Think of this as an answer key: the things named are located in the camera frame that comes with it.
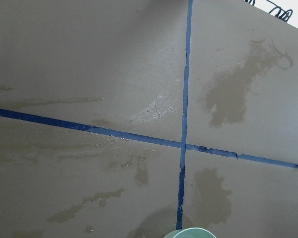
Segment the light green bowl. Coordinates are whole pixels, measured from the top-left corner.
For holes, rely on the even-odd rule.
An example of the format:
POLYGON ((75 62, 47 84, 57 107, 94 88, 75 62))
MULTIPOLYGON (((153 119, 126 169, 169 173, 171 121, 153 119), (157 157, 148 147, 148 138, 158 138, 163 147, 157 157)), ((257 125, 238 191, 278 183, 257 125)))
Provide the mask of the light green bowl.
POLYGON ((163 238, 216 238, 216 236, 203 228, 187 228, 169 232, 163 238))

